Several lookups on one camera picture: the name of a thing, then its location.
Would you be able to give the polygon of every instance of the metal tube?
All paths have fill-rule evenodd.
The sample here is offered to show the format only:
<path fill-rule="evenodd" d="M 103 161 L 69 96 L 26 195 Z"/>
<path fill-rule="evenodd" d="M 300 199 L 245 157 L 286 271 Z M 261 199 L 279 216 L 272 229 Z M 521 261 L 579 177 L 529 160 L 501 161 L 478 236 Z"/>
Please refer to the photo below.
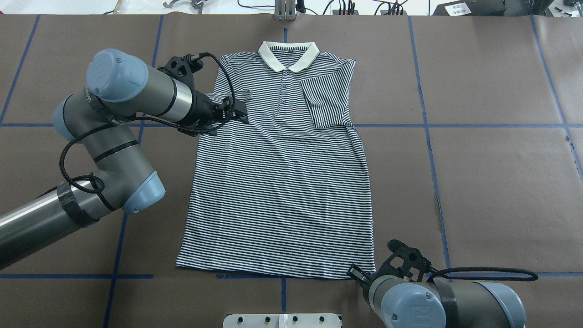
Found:
<path fill-rule="evenodd" d="M 577 8 L 577 11 L 579 12 L 579 17 L 583 17 L 583 11 L 581 10 L 581 2 L 580 1 L 575 3 L 575 8 Z"/>
<path fill-rule="evenodd" d="M 94 219 L 109 213 L 98 196 L 73 187 L 75 198 Z M 0 217 L 0 270 L 82 228 L 63 210 L 52 191 Z"/>

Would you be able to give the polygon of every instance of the striped polo shirt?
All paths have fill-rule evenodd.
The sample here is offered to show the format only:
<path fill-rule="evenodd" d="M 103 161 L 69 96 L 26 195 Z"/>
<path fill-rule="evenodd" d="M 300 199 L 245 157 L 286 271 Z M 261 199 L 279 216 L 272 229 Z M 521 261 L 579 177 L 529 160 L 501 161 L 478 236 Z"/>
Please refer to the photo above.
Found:
<path fill-rule="evenodd" d="M 314 43 L 224 55 L 249 123 L 199 138 L 176 265 L 299 278 L 375 271 L 370 183 L 350 121 L 355 60 Z M 209 95 L 230 96 L 221 70 Z"/>

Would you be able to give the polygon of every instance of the white label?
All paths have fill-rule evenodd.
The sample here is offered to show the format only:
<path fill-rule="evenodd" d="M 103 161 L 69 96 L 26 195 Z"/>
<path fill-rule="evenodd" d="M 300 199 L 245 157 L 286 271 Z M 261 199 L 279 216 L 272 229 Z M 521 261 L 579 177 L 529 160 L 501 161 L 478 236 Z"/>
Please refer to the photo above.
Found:
<path fill-rule="evenodd" d="M 445 10 L 450 16 L 462 16 L 472 13 L 465 2 L 462 2 L 461 4 L 445 6 Z"/>

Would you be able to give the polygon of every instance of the white mounting plate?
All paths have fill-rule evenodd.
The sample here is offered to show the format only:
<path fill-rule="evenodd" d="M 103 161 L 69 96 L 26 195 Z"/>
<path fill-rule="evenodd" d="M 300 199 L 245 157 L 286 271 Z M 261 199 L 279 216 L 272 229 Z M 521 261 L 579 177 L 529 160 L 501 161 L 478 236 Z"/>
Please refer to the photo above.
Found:
<path fill-rule="evenodd" d="M 333 313 L 228 315 L 224 318 L 223 328 L 342 328 L 342 320 Z"/>

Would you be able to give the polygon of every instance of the folded sleeve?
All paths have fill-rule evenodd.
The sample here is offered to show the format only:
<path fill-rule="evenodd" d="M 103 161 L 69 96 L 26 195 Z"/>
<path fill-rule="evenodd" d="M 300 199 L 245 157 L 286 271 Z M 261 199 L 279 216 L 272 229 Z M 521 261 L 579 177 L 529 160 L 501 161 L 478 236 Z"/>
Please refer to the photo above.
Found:
<path fill-rule="evenodd" d="M 314 128 L 350 125 L 348 95 L 355 60 L 348 60 L 329 75 L 300 82 Z"/>

